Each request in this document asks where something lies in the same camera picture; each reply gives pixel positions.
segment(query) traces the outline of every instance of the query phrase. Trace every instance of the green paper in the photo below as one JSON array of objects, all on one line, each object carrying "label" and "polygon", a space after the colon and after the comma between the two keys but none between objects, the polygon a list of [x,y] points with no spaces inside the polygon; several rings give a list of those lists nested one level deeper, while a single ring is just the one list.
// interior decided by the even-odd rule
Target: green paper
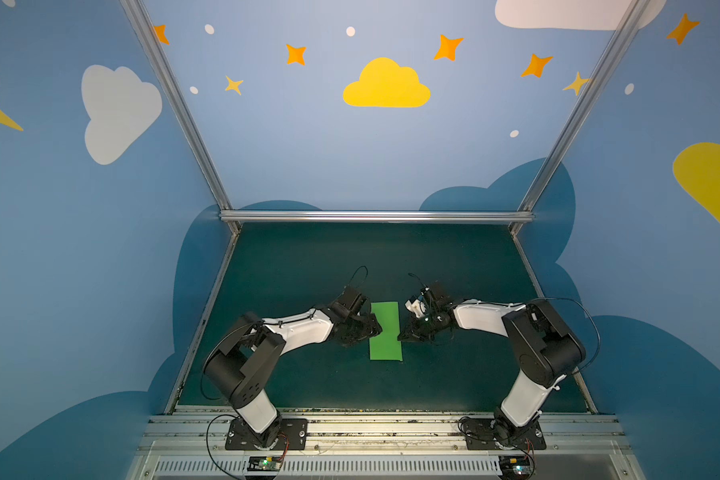
[{"label": "green paper", "polygon": [[403,361],[403,348],[398,340],[400,334],[400,315],[397,302],[371,303],[371,312],[376,314],[382,332],[371,338],[371,360]]}]

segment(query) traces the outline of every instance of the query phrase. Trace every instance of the ventilation grille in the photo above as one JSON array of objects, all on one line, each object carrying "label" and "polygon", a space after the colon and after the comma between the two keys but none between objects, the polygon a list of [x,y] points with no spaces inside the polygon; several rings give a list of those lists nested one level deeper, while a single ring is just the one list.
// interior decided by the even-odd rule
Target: ventilation grille
[{"label": "ventilation grille", "polygon": [[[245,475],[247,457],[216,462],[233,475]],[[155,474],[162,477],[193,475],[225,476],[207,456],[161,456]],[[330,458],[286,458],[281,476],[302,475],[500,475],[495,456],[331,456]]]}]

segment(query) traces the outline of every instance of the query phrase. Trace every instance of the dark green table surface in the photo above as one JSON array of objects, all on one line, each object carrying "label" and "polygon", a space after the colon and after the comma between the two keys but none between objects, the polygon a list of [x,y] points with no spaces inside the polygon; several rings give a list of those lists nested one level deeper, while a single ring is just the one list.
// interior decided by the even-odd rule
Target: dark green table surface
[{"label": "dark green table surface", "polygon": [[[289,316],[328,303],[350,275],[366,265],[361,291],[371,302],[396,301],[401,324],[405,301],[419,284],[440,280],[452,297],[522,302],[533,285],[506,226],[439,224],[246,224],[232,255],[180,404],[222,405],[200,392],[209,351],[247,311]],[[362,279],[358,274],[355,284]],[[334,342],[285,354],[266,392],[280,408],[493,409],[509,393],[519,368],[507,339],[458,330],[443,345],[403,343],[403,361],[371,361],[368,342],[344,348]],[[218,391],[206,379],[208,397]],[[573,379],[565,379],[546,412],[585,412]]]}]

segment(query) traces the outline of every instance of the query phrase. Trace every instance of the black cable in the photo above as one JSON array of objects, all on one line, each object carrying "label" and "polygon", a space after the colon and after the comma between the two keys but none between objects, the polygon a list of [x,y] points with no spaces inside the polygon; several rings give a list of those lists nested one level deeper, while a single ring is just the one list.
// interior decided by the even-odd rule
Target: black cable
[{"label": "black cable", "polygon": [[420,279],[418,275],[408,272],[408,276],[412,276],[413,278],[418,280],[418,282],[422,284],[422,288],[426,290],[427,286],[424,284],[424,282],[422,282],[422,279]]},{"label": "black cable", "polygon": [[528,478],[534,476],[534,474],[536,473],[536,460],[534,460],[534,457],[530,456],[530,454],[528,453],[528,451],[523,450],[522,448],[520,448],[520,447],[518,447],[518,446],[516,446],[516,445],[514,445],[513,447],[517,448],[517,449],[520,450],[522,453],[524,453],[525,456],[527,456],[528,459],[530,460],[530,474],[526,477],[526,480],[528,480]]},{"label": "black cable", "polygon": [[228,472],[227,470],[225,470],[224,468],[221,468],[221,465],[219,465],[218,463],[216,463],[216,460],[215,460],[215,459],[213,458],[213,456],[211,455],[211,447],[208,446],[208,433],[209,433],[210,430],[211,430],[211,424],[212,424],[215,420],[217,420],[217,419],[219,419],[219,418],[221,418],[221,417],[232,417],[232,418],[236,418],[234,415],[231,415],[231,414],[229,414],[229,413],[222,413],[221,415],[216,416],[213,420],[211,420],[210,422],[208,422],[208,428],[206,428],[206,450],[208,451],[208,457],[209,457],[209,458],[211,459],[211,461],[213,462],[213,465],[215,465],[219,470],[221,470],[222,472],[224,472],[224,473],[227,474],[228,476],[231,476],[231,477],[234,478],[235,480],[242,480],[242,478],[237,477],[237,476],[235,476],[235,475],[232,475],[231,473],[229,473],[229,472]]},{"label": "black cable", "polygon": [[365,276],[362,278],[362,282],[360,282],[359,285],[357,285],[356,287],[354,287],[355,289],[360,290],[360,287],[362,286],[362,284],[365,283],[365,279],[368,278],[368,268],[367,268],[365,265],[360,265],[360,266],[355,270],[355,273],[352,274],[352,276],[349,277],[349,282],[347,282],[347,286],[350,286],[350,285],[352,284],[352,281],[355,279],[355,275],[358,274],[358,272],[360,271],[361,268],[365,268]]},{"label": "black cable", "polygon": [[[461,435],[463,435],[463,436],[465,436],[465,437],[472,438],[473,440],[476,440],[476,441],[478,441],[478,442],[499,442],[499,443],[501,443],[503,440],[508,440],[508,439],[509,439],[509,437],[487,439],[487,438],[480,438],[480,437],[477,437],[477,436],[470,435],[469,433],[466,433],[466,431],[464,430],[464,420],[467,420],[467,419],[469,419],[469,417],[466,417],[466,416],[465,416],[465,417],[461,417],[461,418],[459,419],[459,421],[458,421],[458,424],[457,424],[457,428],[458,428],[459,432],[461,433]],[[523,427],[523,429],[520,430],[520,431],[517,433],[517,435],[518,435],[518,436],[522,436],[523,434],[525,434],[528,430],[530,430],[530,426],[531,426],[532,424],[533,424],[532,422],[528,422],[528,424],[527,424],[525,427]],[[523,450],[523,449],[520,448],[519,446],[513,444],[512,447],[520,450],[520,451],[521,451],[522,453],[524,453],[528,458],[530,458],[531,470],[530,470],[530,474],[527,476],[527,478],[532,477],[532,476],[536,473],[536,461],[534,460],[534,458],[533,458],[532,456],[530,456],[530,454],[529,454],[527,451]]]},{"label": "black cable", "polygon": [[583,367],[579,368],[579,372],[581,372],[588,366],[592,365],[592,362],[594,362],[595,359],[597,358],[597,354],[600,353],[600,344],[602,343],[602,340],[600,339],[600,331],[597,329],[597,325],[595,324],[595,321],[592,319],[592,315],[590,315],[590,313],[588,311],[586,311],[586,308],[584,308],[584,305],[582,305],[581,303],[577,302],[576,300],[574,300],[572,298],[566,298],[564,296],[539,296],[538,298],[534,298],[530,302],[533,302],[534,300],[568,300],[569,302],[576,303],[582,309],[582,311],[586,315],[586,318],[588,318],[590,320],[590,322],[592,323],[592,327],[595,328],[595,333],[597,334],[597,348],[595,349],[595,353],[594,353],[594,355],[592,355],[592,358],[586,364],[584,364]]},{"label": "black cable", "polygon": [[[477,440],[478,442],[499,442],[499,443],[502,443],[504,440],[509,440],[509,437],[486,439],[486,438],[480,438],[480,437],[472,436],[472,435],[466,433],[466,431],[464,430],[464,420],[467,420],[467,419],[469,419],[469,417],[461,417],[461,418],[459,419],[459,421],[458,421],[458,427],[457,427],[458,430],[459,430],[459,432],[460,432],[462,435],[464,435],[465,437],[470,437],[470,438],[472,438],[473,440]],[[528,422],[528,424],[527,424],[525,427],[523,427],[522,430],[519,430],[515,435],[516,435],[516,436],[525,435],[525,433],[526,433],[528,430],[530,430],[530,428],[531,428],[532,425],[533,425],[533,422]]]}]

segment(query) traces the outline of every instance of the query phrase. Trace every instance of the aluminum frame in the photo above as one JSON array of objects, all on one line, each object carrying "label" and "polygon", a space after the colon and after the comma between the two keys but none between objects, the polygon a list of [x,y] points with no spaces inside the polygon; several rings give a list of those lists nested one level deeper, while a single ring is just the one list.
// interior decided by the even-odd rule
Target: aluminum frame
[{"label": "aluminum frame", "polygon": [[[520,258],[525,265],[525,270],[528,272],[530,282],[534,284],[536,296],[544,296],[544,292],[541,289],[541,284],[539,283],[538,278],[536,278],[536,273],[534,272],[533,267],[530,266],[530,262],[528,261],[528,257],[525,255],[525,250],[523,250],[523,246],[520,244],[518,235],[514,232],[510,232],[510,235],[512,236],[512,241],[514,242],[515,247],[518,249]],[[576,370],[574,370],[573,377],[576,380],[576,384],[579,386],[579,390],[581,390],[581,395],[584,396],[584,403],[586,404],[586,409],[588,409],[590,413],[593,414],[599,413],[597,407],[595,406],[595,400],[592,398],[590,390],[586,387],[584,377],[582,377],[581,373],[579,373],[578,367],[576,368]]]},{"label": "aluminum frame", "polygon": [[[536,202],[538,202],[544,189],[547,188],[554,172],[560,166],[560,163],[562,163],[563,157],[565,157],[574,139],[576,139],[576,135],[579,133],[579,130],[581,130],[582,125],[584,125],[586,118],[592,111],[600,94],[603,93],[608,80],[610,80],[611,75],[615,72],[619,62],[621,62],[624,53],[626,53],[630,43],[632,43],[633,38],[639,30],[638,24],[640,19],[643,17],[643,13],[649,3],[650,0],[633,0],[627,8],[621,22],[619,22],[618,28],[616,28],[603,55],[597,62],[584,93],[579,96],[576,101],[576,105],[570,112],[565,126],[552,146],[549,155],[544,159],[544,163],[536,174],[536,178],[534,178],[534,181],[530,184],[528,192],[520,203],[518,210],[532,211],[534,206],[536,206]],[[521,227],[522,224],[520,223],[513,224],[511,227],[512,233],[516,234],[520,231]]]},{"label": "aluminum frame", "polygon": [[144,49],[144,53],[152,64],[152,69],[155,75],[157,75],[157,80],[163,87],[163,92],[165,92],[165,96],[168,98],[168,102],[176,114],[176,119],[179,121],[186,140],[190,144],[192,153],[195,155],[195,159],[197,159],[197,163],[208,182],[208,186],[211,188],[216,203],[222,210],[231,209],[230,198],[226,195],[224,185],[221,182],[219,173],[216,171],[216,166],[213,164],[210,153],[202,141],[202,136],[197,129],[197,124],[192,118],[190,108],[184,101],[179,82],[173,74],[173,70],[168,63],[168,58],[157,40],[155,30],[152,26],[152,20],[150,20],[150,15],[147,13],[144,3],[141,0],[120,0],[120,4],[123,5],[128,20],[130,20],[131,26],[134,27],[136,36],[139,38],[139,42]]},{"label": "aluminum frame", "polygon": [[391,210],[222,210],[224,221],[240,222],[413,222],[460,224],[524,224],[531,212],[422,212]]},{"label": "aluminum frame", "polygon": [[232,237],[230,238],[230,243],[229,245],[227,245],[226,252],[224,253],[224,257],[222,258],[219,273],[216,274],[216,280],[214,280],[213,288],[211,289],[211,293],[208,296],[208,302],[206,302],[206,306],[202,310],[200,323],[198,323],[197,325],[197,330],[195,330],[195,335],[192,338],[190,348],[186,351],[186,355],[184,356],[184,363],[182,363],[181,370],[179,370],[179,375],[176,377],[176,382],[173,384],[171,396],[170,398],[168,398],[168,402],[166,403],[165,409],[163,410],[163,413],[166,415],[170,415],[171,413],[173,413],[173,409],[176,408],[176,405],[179,402],[179,398],[181,398],[181,393],[184,391],[184,384],[186,383],[186,378],[190,374],[190,368],[192,367],[192,363],[195,361],[195,355],[197,355],[197,349],[198,347],[200,347],[202,334],[205,333],[206,326],[208,326],[208,319],[211,317],[211,312],[213,312],[213,305],[216,303],[216,298],[219,295],[221,284],[224,281],[224,275],[226,275],[226,269],[230,266],[230,261],[232,259],[232,254],[235,252],[235,246],[237,246],[238,238],[238,233],[233,231]]},{"label": "aluminum frame", "polygon": [[[177,476],[181,478],[207,478],[224,476],[209,463],[205,434],[211,419],[221,413],[234,416],[229,407],[180,406],[172,416],[153,416],[128,478]],[[492,418],[486,412],[362,412],[314,408],[291,408],[282,410],[284,418],[307,418],[306,449],[286,456],[298,461],[319,461],[320,466],[298,475],[353,476],[353,475],[402,475],[399,466],[383,464],[372,471],[348,471],[337,468],[335,463],[344,461],[370,462],[397,460],[416,462],[420,459],[443,459],[455,462],[455,467],[440,470],[457,476],[473,476],[477,472],[467,468],[460,470],[463,462],[490,461],[499,455],[522,455],[519,450],[469,451],[464,437],[458,430],[458,421],[464,415]],[[220,418],[211,425],[209,446],[217,462],[233,466],[250,455],[260,456],[260,451],[225,451],[224,441],[231,417]],[[624,430],[613,415],[544,414],[540,426],[547,440],[547,449],[537,451],[536,456],[605,456],[623,478],[642,480],[642,472],[634,460],[634,454]],[[490,475],[482,466],[481,475]],[[290,476],[285,470],[284,476]],[[430,476],[435,471],[413,468],[410,475]]]}]

